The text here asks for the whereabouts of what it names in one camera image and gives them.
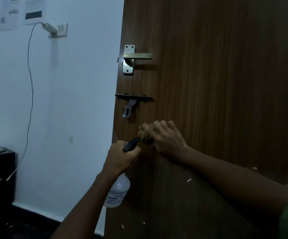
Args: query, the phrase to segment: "door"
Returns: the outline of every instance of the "door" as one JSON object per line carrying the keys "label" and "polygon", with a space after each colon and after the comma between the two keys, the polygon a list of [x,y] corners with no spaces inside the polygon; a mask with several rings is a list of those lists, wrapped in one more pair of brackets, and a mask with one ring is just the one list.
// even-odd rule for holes
{"label": "door", "polygon": [[[125,45],[152,60],[123,74]],[[288,183],[288,0],[125,0],[113,140],[173,120],[200,152]],[[205,180],[141,144],[131,188],[107,209],[106,238],[258,238]]]}

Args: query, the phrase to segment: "plastic spray bottle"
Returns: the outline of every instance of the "plastic spray bottle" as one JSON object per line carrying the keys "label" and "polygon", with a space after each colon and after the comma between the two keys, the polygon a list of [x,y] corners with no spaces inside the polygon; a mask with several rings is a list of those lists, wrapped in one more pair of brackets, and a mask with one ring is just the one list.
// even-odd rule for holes
{"label": "plastic spray bottle", "polygon": [[[139,141],[139,138],[133,138],[128,144],[126,144],[126,146],[122,150],[124,152],[132,151]],[[110,192],[104,202],[104,206],[109,208],[119,206],[122,203],[124,197],[126,196],[130,185],[130,180],[128,179],[128,177],[126,177],[125,173],[122,173],[110,189]]]}

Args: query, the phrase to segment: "hand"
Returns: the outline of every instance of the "hand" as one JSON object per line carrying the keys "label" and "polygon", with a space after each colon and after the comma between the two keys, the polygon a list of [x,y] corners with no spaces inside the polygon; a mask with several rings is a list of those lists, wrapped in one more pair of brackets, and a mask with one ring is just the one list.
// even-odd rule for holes
{"label": "hand", "polygon": [[143,127],[145,132],[154,139],[156,149],[161,153],[171,155],[178,160],[180,153],[188,148],[173,121],[168,123],[155,121],[153,125],[143,124]]}
{"label": "hand", "polygon": [[107,175],[119,176],[130,167],[132,161],[135,160],[141,152],[141,149],[140,147],[136,147],[133,151],[124,152],[122,148],[124,148],[126,144],[127,142],[119,140],[111,145],[102,172]]}

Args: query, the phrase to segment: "wire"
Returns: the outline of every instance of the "wire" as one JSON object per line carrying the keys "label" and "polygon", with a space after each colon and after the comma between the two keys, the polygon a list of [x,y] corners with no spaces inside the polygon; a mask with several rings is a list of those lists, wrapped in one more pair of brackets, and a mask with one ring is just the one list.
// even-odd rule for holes
{"label": "wire", "polygon": [[30,69],[30,64],[29,64],[29,50],[30,50],[30,42],[31,42],[31,38],[32,38],[32,33],[33,33],[33,30],[34,30],[34,27],[37,25],[37,24],[43,24],[42,22],[37,22],[36,24],[34,24],[32,30],[31,30],[31,35],[30,35],[30,38],[29,38],[29,43],[28,43],[28,55],[27,55],[27,60],[28,60],[28,69],[29,69],[29,73],[30,73],[30,80],[31,80],[31,91],[32,91],[32,98],[31,98],[31,111],[30,111],[30,120],[29,120],[29,125],[28,125],[28,130],[27,130],[27,144],[25,146],[25,149],[24,149],[24,152],[23,152],[23,156],[22,156],[22,159],[20,161],[20,163],[18,164],[17,168],[13,171],[13,173],[7,178],[6,181],[8,181],[12,176],[13,174],[18,170],[19,166],[21,165],[23,159],[24,159],[24,155],[27,151],[27,147],[28,147],[28,144],[29,144],[29,130],[30,130],[30,124],[31,124],[31,118],[32,118],[32,110],[33,110],[33,82],[32,82],[32,75],[31,75],[31,69]]}

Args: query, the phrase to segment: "black rectangle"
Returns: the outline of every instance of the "black rectangle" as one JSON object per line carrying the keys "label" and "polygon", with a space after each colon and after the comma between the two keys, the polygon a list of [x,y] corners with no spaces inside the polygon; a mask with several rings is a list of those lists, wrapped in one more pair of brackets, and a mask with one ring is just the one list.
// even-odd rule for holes
{"label": "black rectangle", "polygon": [[30,13],[26,13],[25,14],[25,19],[33,19],[33,18],[38,18],[38,17],[42,17],[42,11],[38,11],[38,12],[30,12]]}

